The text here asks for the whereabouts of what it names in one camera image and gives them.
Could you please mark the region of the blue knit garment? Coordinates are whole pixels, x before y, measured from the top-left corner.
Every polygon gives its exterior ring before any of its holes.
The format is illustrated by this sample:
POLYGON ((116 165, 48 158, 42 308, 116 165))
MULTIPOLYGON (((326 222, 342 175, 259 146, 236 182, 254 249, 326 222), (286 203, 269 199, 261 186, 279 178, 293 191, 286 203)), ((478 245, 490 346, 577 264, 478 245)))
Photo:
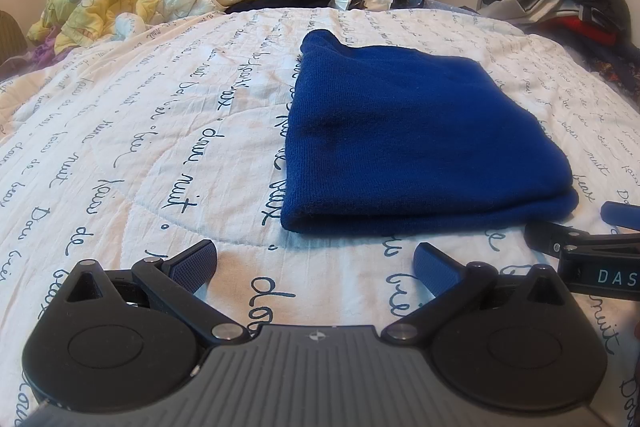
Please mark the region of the blue knit garment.
POLYGON ((314 30, 288 113, 285 230, 469 232, 567 218, 562 150, 477 62, 314 30))

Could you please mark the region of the dark clothes pile on right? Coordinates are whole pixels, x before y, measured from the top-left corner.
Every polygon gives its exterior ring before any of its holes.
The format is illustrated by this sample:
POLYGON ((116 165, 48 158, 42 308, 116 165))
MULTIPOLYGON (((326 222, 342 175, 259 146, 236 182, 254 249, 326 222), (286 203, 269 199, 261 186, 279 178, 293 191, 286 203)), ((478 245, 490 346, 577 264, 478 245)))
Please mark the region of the dark clothes pile on right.
POLYGON ((482 0, 480 12, 571 49, 588 69, 639 100, 639 48, 626 0, 482 0))

